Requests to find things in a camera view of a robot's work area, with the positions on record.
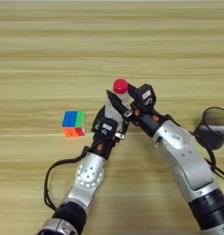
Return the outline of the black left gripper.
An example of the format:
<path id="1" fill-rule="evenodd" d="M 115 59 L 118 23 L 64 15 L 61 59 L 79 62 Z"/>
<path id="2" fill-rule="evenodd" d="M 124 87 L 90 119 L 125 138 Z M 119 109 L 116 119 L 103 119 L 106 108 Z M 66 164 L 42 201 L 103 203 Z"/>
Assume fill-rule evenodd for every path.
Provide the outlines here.
<path id="1" fill-rule="evenodd" d="M 105 116 L 105 107 L 102 106 L 101 109 L 97 112 L 95 120 L 93 122 L 92 131 L 96 132 L 99 127 L 100 120 Z M 127 131 L 129 128 L 129 123 L 124 121 L 122 124 L 121 129 L 116 132 L 115 137 L 119 140 L 123 140 L 126 137 Z M 92 153 L 104 158 L 108 159 L 112 149 L 115 147 L 116 141 L 115 140 L 101 140 L 101 139 L 94 139 L 92 144 Z"/>

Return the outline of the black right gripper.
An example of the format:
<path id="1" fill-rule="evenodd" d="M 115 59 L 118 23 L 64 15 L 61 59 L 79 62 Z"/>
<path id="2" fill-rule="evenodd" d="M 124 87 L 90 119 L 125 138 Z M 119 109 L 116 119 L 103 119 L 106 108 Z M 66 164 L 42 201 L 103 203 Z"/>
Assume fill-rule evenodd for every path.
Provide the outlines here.
<path id="1" fill-rule="evenodd" d="M 133 105 L 130 107 L 130 96 L 137 97 L 137 88 L 129 84 L 128 91 L 120 95 L 116 92 L 106 91 L 109 104 L 106 106 L 108 118 L 124 118 L 140 127 L 149 137 L 153 137 L 156 131 L 167 121 L 167 116 L 161 115 L 153 106 L 142 109 Z"/>

